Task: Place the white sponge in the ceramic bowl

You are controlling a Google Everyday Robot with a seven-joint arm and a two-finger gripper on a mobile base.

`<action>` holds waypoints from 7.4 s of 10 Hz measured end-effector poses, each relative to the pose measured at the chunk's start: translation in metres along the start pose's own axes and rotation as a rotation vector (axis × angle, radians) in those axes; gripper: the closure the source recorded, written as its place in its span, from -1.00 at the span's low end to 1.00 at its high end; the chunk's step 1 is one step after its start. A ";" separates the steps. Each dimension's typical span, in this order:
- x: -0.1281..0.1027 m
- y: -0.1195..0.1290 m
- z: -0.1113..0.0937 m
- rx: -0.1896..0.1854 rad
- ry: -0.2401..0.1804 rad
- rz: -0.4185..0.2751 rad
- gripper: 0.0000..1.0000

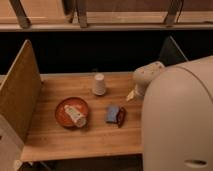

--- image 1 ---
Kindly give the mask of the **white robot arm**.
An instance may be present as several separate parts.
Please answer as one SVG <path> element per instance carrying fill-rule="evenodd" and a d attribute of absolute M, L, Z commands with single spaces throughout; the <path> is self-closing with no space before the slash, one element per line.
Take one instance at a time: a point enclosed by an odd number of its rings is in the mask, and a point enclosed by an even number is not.
<path fill-rule="evenodd" d="M 137 68 L 143 171 L 213 171 L 213 55 Z"/>

